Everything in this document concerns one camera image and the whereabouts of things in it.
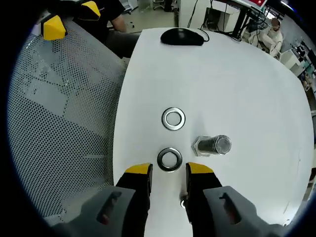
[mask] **gray perforated sheet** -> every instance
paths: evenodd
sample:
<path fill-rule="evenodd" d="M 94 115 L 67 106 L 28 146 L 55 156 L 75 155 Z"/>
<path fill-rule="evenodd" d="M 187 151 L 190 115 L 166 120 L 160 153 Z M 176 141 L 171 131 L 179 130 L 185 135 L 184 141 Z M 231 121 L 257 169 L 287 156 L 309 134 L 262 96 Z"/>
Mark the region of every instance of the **gray perforated sheet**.
<path fill-rule="evenodd" d="M 64 39 L 30 35 L 12 75 L 8 135 L 22 184 L 54 225 L 113 184 L 116 108 L 126 66 L 72 21 Z"/>

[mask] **white table surface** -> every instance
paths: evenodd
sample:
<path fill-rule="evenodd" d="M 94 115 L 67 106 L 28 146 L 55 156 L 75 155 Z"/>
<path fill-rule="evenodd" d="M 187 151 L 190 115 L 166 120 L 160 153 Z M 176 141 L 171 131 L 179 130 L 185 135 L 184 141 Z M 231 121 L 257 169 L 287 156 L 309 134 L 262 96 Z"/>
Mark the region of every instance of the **white table surface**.
<path fill-rule="evenodd" d="M 168 28 L 144 30 L 125 75 L 116 117 L 114 182 L 132 165 L 154 165 L 145 236 L 191 237 L 179 194 L 185 163 L 212 168 L 257 208 L 268 223 L 288 224 L 307 187 L 314 152 L 308 101 L 299 80 L 282 63 L 244 42 L 208 32 L 203 46 L 160 42 Z M 178 107 L 183 128 L 169 131 L 161 115 Z M 232 141 L 224 156 L 195 157 L 199 135 L 224 134 Z M 173 173 L 157 165 L 167 147 L 183 163 Z"/>

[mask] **floor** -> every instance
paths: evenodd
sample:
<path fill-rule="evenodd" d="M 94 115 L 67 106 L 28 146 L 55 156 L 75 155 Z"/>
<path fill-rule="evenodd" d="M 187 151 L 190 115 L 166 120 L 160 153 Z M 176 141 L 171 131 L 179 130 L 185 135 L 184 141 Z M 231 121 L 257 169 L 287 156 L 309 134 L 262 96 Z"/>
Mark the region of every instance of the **floor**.
<path fill-rule="evenodd" d="M 153 10 L 152 6 L 146 9 L 136 8 L 131 14 L 123 15 L 128 33 L 140 32 L 143 29 L 157 27 L 174 27 L 174 13 L 165 12 L 162 8 Z"/>

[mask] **yellow object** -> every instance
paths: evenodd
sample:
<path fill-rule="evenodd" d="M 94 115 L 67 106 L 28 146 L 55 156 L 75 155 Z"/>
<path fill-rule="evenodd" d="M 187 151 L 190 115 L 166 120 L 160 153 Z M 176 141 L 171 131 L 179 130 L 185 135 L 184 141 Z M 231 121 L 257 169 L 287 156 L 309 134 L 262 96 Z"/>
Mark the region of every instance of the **yellow object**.
<path fill-rule="evenodd" d="M 87 1 L 87 2 L 83 3 L 82 5 L 89 7 L 95 14 L 98 15 L 98 17 L 101 16 L 101 13 L 98 9 L 98 6 L 94 1 Z"/>
<path fill-rule="evenodd" d="M 59 16 L 54 16 L 44 22 L 43 36 L 44 40 L 58 40 L 66 35 L 66 29 Z"/>
<path fill-rule="evenodd" d="M 203 164 L 197 164 L 193 162 L 188 162 L 191 174 L 206 174 L 206 173 L 214 173 L 213 170 L 206 165 Z"/>
<path fill-rule="evenodd" d="M 134 174 L 147 174 L 148 168 L 151 164 L 144 163 L 144 164 L 137 164 L 133 165 L 132 167 L 128 168 L 125 173 L 134 173 Z"/>

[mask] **computer mouse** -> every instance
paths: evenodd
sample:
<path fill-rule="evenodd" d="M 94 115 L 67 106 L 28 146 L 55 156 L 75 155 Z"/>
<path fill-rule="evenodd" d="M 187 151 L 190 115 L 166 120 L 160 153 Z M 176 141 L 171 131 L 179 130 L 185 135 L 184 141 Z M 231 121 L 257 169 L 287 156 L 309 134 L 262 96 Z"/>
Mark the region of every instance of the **computer mouse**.
<path fill-rule="evenodd" d="M 160 37 L 161 42 L 169 45 L 198 45 L 204 43 L 204 38 L 198 33 L 183 28 L 172 28 Z"/>

